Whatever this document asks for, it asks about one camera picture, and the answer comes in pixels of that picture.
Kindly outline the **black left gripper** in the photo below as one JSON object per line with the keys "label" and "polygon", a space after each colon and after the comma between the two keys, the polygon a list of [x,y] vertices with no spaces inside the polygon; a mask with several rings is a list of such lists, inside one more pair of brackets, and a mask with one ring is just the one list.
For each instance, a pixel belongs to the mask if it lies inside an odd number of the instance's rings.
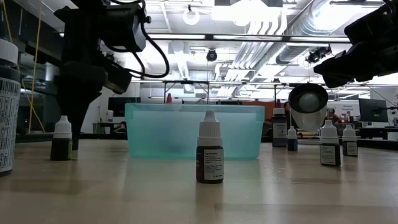
{"label": "black left gripper", "polygon": [[64,63],[55,78],[61,115],[67,116],[72,125],[73,150],[79,148],[81,127],[91,100],[100,96],[107,78],[103,67],[73,61]]}

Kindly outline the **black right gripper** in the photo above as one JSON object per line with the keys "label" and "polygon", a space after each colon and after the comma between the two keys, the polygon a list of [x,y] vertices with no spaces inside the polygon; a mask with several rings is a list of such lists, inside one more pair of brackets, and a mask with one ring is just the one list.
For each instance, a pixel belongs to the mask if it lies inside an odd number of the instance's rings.
{"label": "black right gripper", "polygon": [[397,73],[397,29],[375,32],[369,43],[354,44],[348,51],[344,50],[315,66],[313,71],[322,76],[329,88]]}

